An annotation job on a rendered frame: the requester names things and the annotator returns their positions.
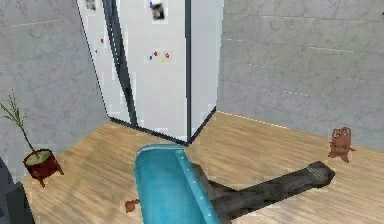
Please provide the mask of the white fridge with magnets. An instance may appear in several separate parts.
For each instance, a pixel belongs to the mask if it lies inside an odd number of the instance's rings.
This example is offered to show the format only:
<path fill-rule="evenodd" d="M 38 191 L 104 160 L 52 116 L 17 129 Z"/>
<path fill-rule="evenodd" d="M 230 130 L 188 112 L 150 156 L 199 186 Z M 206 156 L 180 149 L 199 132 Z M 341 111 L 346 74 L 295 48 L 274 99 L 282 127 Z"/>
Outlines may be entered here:
<path fill-rule="evenodd" d="M 102 0 L 76 0 L 108 117 L 190 144 L 216 110 L 224 0 L 116 0 L 137 115 L 130 124 Z"/>

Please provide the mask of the brown bear figurine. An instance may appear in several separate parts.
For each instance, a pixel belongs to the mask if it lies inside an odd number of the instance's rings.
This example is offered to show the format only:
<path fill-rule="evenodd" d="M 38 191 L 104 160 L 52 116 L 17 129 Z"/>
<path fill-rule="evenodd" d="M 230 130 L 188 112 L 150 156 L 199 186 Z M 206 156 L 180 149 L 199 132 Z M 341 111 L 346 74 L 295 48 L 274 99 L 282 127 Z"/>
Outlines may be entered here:
<path fill-rule="evenodd" d="M 349 127 L 342 127 L 332 131 L 332 139 L 330 141 L 330 158 L 340 157 L 344 162 L 348 163 L 348 153 L 353 151 L 351 147 L 351 129 Z"/>

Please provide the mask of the teal blue chair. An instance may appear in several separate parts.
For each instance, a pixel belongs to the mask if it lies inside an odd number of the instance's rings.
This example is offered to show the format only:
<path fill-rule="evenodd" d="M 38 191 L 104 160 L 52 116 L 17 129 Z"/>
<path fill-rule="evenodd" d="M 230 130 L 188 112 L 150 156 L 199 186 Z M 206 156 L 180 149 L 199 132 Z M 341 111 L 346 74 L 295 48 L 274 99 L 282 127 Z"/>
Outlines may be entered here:
<path fill-rule="evenodd" d="M 335 172 L 320 161 L 241 190 L 208 179 L 178 144 L 149 144 L 135 156 L 134 173 L 144 224 L 231 224 L 251 212 L 313 188 Z"/>

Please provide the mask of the dark grey bin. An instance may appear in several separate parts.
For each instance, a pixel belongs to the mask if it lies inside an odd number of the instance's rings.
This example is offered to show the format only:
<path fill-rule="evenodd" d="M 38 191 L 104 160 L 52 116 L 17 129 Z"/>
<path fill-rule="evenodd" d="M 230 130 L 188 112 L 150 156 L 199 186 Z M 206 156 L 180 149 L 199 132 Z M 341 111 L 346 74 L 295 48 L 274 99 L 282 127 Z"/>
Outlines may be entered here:
<path fill-rule="evenodd" d="M 35 224 L 24 185 L 14 183 L 0 157 L 0 224 Z"/>

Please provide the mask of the green plant in red pot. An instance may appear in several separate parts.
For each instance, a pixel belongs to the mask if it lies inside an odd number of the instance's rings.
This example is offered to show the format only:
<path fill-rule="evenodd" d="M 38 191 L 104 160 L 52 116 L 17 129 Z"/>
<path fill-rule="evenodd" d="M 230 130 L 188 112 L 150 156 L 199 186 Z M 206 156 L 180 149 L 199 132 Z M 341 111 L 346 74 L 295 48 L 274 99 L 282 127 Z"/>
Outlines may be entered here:
<path fill-rule="evenodd" d="M 31 144 L 24 126 L 26 114 L 21 113 L 14 92 L 11 92 L 8 95 L 7 103 L 8 106 L 0 102 L 0 109 L 5 112 L 3 118 L 10 120 L 20 129 L 28 148 L 31 150 L 31 152 L 23 159 L 23 165 L 31 177 L 37 180 L 42 188 L 45 188 L 46 185 L 44 180 L 46 178 L 52 176 L 56 172 L 63 175 L 64 171 L 51 149 L 36 149 Z"/>

